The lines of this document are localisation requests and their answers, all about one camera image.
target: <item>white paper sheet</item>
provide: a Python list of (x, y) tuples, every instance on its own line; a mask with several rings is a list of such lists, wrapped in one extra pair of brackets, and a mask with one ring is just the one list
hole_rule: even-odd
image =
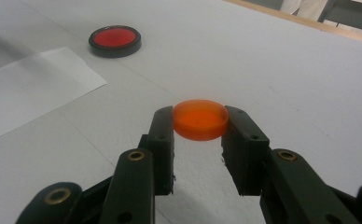
[(106, 84), (69, 48), (0, 68), (0, 136)]

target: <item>wooden edge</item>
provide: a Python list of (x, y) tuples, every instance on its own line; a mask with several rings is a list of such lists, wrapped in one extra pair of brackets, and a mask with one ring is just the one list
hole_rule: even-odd
[(281, 18), (281, 19), (284, 19), (287, 21), (293, 21), (298, 24), (313, 27), (313, 28), (321, 30), (321, 31), (325, 31), (325, 32), (332, 33), (335, 35), (342, 35), (342, 36), (345, 36), (348, 38), (362, 41), (362, 34), (354, 33), (352, 31), (347, 31), (342, 28), (323, 24), (318, 21), (312, 21), (312, 20), (305, 19), (302, 17), (293, 16), (293, 15), (290, 15), (290, 14), (287, 14), (287, 13), (284, 13), (281, 11), (277, 11), (277, 10), (274, 10), (271, 8), (262, 7), (262, 6), (259, 6), (256, 4), (248, 3), (243, 0), (224, 0), (224, 1), (241, 6), (241, 7), (247, 7), (247, 8), (253, 9), (255, 11), (262, 12), (262, 13), (265, 13), (265, 14), (268, 14), (271, 16), (275, 16), (277, 18)]

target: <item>white table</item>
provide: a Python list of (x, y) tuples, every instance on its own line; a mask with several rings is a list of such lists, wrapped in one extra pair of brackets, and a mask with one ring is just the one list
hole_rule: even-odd
[[(90, 34), (115, 24), (138, 30), (141, 49), (91, 55)], [(111, 176), (157, 109), (196, 98), (245, 110), (330, 186), (362, 185), (362, 42), (219, 0), (0, 0), (0, 67), (60, 47), (108, 84), (0, 137), (1, 224), (50, 184)], [(174, 195), (156, 198), (157, 223), (264, 223), (219, 143), (175, 136)]]

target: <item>orange disc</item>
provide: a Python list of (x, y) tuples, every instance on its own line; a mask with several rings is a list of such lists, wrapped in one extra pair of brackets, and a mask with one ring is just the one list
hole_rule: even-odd
[(225, 106), (208, 100), (190, 100), (173, 109), (174, 129), (195, 141), (216, 139), (228, 128), (229, 113)]

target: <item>red puck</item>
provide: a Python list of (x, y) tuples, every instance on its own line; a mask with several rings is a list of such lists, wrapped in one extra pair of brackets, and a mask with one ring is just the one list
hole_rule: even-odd
[(126, 57), (141, 47), (140, 34), (129, 26), (106, 26), (90, 35), (91, 51), (106, 58)]

